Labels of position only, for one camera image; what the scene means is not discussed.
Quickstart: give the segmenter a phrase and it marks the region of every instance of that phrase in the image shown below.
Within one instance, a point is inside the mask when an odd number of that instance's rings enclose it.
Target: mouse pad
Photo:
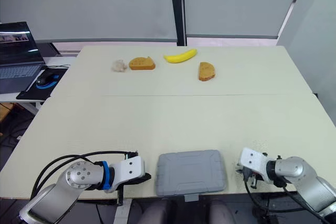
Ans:
[[[62,76],[65,74],[67,69],[64,68],[58,68],[58,69],[46,69],[45,71],[48,71],[48,73],[54,74],[54,80],[51,83],[48,83],[44,86],[37,86],[36,82],[31,85],[28,91],[21,91],[20,94],[16,97],[16,99],[21,100],[46,100],[53,89],[56,87],[59,80],[62,78]]]

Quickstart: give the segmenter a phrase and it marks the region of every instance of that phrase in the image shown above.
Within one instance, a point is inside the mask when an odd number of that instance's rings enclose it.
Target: white table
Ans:
[[[184,50],[85,48],[1,171],[0,197],[28,198],[36,176],[52,159],[101,150],[138,150],[145,159],[152,179],[125,187],[126,197],[155,196],[160,154],[208,149],[219,150],[224,158],[228,187],[221,193],[245,193],[242,177],[235,173],[245,146],[272,157],[301,156],[336,184],[330,170],[336,130],[282,47],[198,48],[196,57],[177,65],[162,58],[164,52]],[[114,60],[137,56],[151,56],[156,69],[111,71]],[[208,82],[197,81],[203,60],[216,68],[216,77]],[[121,159],[92,158],[108,163]],[[258,190],[279,189],[259,183]],[[95,190],[81,198],[115,196]]]
[[[199,47],[183,63],[167,63],[163,54],[179,54],[185,47],[88,46],[77,56],[52,96],[86,95],[227,95],[311,93],[284,47]],[[151,57],[152,71],[125,73],[111,70],[112,63]],[[208,61],[216,77],[198,80],[198,65]]]
[[[43,58],[47,66],[61,66],[61,65],[71,65],[75,61],[75,57],[45,57]],[[29,112],[36,114],[38,112],[38,106],[33,106],[31,103],[39,103],[43,102],[43,100],[22,100],[16,99],[19,95],[19,92],[16,93],[8,93],[8,94],[0,94],[0,102],[16,102],[19,103],[22,107],[24,107]]]
[[[228,186],[221,193],[245,193],[243,178],[235,173],[243,147],[274,158],[300,156],[336,185],[335,140],[335,127],[313,94],[51,97],[1,171],[0,197],[28,198],[37,175],[54,158],[106,150],[138,150],[152,175],[126,186],[126,197],[155,196],[160,154],[209,149],[224,159]],[[91,159],[113,163],[123,156]],[[258,191],[278,190],[258,183]],[[115,196],[94,190],[81,198]]]

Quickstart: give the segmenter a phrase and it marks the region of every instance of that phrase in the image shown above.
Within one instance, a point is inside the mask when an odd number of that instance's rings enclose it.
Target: brown bread slice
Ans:
[[[130,61],[130,69],[132,70],[152,70],[155,68],[154,61],[151,57],[137,57]]]
[[[208,62],[201,62],[198,69],[198,79],[208,81],[215,77],[215,67]]]

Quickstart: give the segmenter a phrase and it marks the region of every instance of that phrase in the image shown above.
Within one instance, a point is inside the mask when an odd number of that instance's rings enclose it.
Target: laptop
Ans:
[[[44,65],[26,22],[0,24],[0,93],[26,90]]]

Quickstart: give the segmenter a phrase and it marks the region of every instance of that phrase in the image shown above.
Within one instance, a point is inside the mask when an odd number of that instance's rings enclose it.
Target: gray plastic case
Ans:
[[[200,193],[224,190],[223,159],[217,150],[162,154],[155,187],[158,196],[184,195],[185,201],[198,200]]]

